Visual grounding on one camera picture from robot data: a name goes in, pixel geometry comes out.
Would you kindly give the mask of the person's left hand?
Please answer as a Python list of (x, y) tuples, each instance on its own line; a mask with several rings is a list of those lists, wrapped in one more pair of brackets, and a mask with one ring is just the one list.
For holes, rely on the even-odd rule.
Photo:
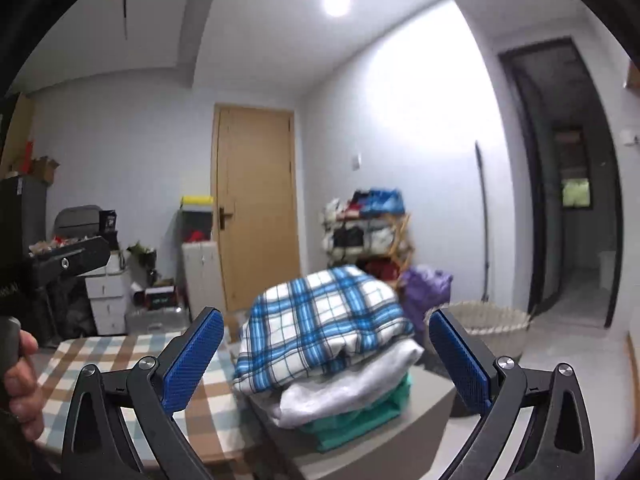
[(3, 385), (9, 396), (9, 412), (20, 425), (28, 442), (37, 440), (43, 432), (43, 393), (32, 364), (38, 342), (26, 330), (20, 333), (21, 356), (3, 376)]

